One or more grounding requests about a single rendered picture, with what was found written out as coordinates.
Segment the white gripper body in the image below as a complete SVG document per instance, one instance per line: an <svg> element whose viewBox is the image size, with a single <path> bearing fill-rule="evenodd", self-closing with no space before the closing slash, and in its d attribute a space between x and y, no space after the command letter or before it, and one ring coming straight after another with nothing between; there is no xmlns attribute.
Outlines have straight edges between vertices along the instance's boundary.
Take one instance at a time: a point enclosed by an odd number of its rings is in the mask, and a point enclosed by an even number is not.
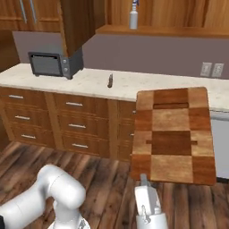
<svg viewBox="0 0 229 229"><path fill-rule="evenodd" d="M155 188L147 185L137 186L134 194L140 216L152 216L161 213L161 205Z"/></svg>

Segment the checkered wooden cutting board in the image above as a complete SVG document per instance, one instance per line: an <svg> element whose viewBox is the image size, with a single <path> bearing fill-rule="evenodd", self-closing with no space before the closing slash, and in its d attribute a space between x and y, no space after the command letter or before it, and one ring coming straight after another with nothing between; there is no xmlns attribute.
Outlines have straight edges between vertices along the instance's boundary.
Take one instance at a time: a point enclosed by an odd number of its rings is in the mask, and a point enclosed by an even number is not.
<svg viewBox="0 0 229 229"><path fill-rule="evenodd" d="M142 174L152 182L216 183L206 88L137 93L131 177Z"/></svg>

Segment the grey spray bottle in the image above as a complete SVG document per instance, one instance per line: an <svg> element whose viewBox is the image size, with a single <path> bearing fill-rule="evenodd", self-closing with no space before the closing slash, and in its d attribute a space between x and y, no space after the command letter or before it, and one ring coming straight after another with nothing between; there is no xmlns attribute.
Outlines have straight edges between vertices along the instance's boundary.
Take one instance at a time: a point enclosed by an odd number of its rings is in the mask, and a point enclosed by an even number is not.
<svg viewBox="0 0 229 229"><path fill-rule="evenodd" d="M129 29L136 30L138 28L138 10L139 0L132 0L130 19L129 19Z"/></svg>

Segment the wooden cabinet door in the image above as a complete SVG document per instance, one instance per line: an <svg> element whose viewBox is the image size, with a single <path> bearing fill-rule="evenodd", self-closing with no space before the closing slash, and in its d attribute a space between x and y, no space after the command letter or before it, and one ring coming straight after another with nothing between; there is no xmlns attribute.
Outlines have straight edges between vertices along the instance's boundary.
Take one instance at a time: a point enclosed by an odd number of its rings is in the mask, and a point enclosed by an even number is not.
<svg viewBox="0 0 229 229"><path fill-rule="evenodd" d="M29 28L24 22L19 0L0 0L0 30L23 31Z"/></svg>
<svg viewBox="0 0 229 229"><path fill-rule="evenodd" d="M60 22L57 0L33 0L37 23L33 21L35 31L59 32Z"/></svg>

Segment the wooden drawer front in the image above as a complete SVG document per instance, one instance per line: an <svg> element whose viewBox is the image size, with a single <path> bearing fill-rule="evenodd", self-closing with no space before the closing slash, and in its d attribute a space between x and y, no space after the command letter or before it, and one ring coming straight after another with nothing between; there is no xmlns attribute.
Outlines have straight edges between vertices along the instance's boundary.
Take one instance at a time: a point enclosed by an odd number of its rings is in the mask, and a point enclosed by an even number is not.
<svg viewBox="0 0 229 229"><path fill-rule="evenodd" d="M119 139L131 141L131 133L134 133L134 121L121 120L118 127Z"/></svg>
<svg viewBox="0 0 229 229"><path fill-rule="evenodd" d="M108 120L106 119L59 115L58 120L62 131L90 135L103 140L109 137Z"/></svg>
<svg viewBox="0 0 229 229"><path fill-rule="evenodd" d="M55 140L51 131L36 128L25 128L22 126L12 127L13 136L17 141L40 145L44 147L55 147Z"/></svg>
<svg viewBox="0 0 229 229"><path fill-rule="evenodd" d="M0 87L0 98L8 105L47 110L45 95L41 91Z"/></svg>
<svg viewBox="0 0 229 229"><path fill-rule="evenodd" d="M47 111L7 107L5 112L11 123L36 126L45 130L51 129L51 123Z"/></svg>
<svg viewBox="0 0 229 229"><path fill-rule="evenodd" d="M58 110L108 117L108 105L105 98L94 98L67 94L54 94Z"/></svg>
<svg viewBox="0 0 229 229"><path fill-rule="evenodd" d="M109 142L107 140L64 135L63 144L66 149L71 151L90 154L98 157L110 158Z"/></svg>
<svg viewBox="0 0 229 229"><path fill-rule="evenodd" d="M130 161L132 153L132 144L131 143L121 143L118 147L118 159L121 161Z"/></svg>
<svg viewBox="0 0 229 229"><path fill-rule="evenodd" d="M136 103L130 101L119 101L119 116L122 119L133 119L134 114L132 111L136 110Z"/></svg>

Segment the white dishwasher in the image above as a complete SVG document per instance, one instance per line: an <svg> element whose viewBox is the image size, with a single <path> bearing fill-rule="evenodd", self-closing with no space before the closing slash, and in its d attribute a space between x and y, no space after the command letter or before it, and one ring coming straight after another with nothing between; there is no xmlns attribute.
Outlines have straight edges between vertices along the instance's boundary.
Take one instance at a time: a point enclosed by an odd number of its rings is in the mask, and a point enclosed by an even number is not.
<svg viewBox="0 0 229 229"><path fill-rule="evenodd" d="M229 180L229 112L211 111L216 176Z"/></svg>

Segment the grey toaster oven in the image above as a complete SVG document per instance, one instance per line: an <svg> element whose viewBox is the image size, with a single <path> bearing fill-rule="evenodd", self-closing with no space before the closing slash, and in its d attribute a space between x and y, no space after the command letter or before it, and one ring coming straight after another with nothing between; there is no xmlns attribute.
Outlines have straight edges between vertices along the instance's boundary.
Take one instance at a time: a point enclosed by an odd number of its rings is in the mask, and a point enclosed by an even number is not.
<svg viewBox="0 0 229 229"><path fill-rule="evenodd" d="M57 53L28 52L30 66L35 76L65 77L71 80L73 75L84 68L82 48L72 56Z"/></svg>

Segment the white wall outlet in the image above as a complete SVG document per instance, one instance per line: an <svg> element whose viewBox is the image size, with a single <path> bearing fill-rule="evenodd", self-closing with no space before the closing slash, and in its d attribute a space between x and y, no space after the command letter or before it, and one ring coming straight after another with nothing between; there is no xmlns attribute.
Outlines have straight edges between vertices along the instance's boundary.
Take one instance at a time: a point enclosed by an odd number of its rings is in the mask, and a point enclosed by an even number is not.
<svg viewBox="0 0 229 229"><path fill-rule="evenodd" d="M213 78L220 78L224 69L223 64L215 64L212 72Z"/></svg>
<svg viewBox="0 0 229 229"><path fill-rule="evenodd" d="M212 63L202 63L200 75L209 77L211 73Z"/></svg>

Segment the open wooden wall cabinet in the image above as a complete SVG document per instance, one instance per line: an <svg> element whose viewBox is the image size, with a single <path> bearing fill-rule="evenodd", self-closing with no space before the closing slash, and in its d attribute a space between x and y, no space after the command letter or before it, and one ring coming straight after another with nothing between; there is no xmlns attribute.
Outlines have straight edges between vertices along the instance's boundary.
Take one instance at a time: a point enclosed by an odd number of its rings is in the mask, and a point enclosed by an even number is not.
<svg viewBox="0 0 229 229"><path fill-rule="evenodd" d="M136 30L132 1L95 0L96 33L229 38L229 0L139 0Z"/></svg>

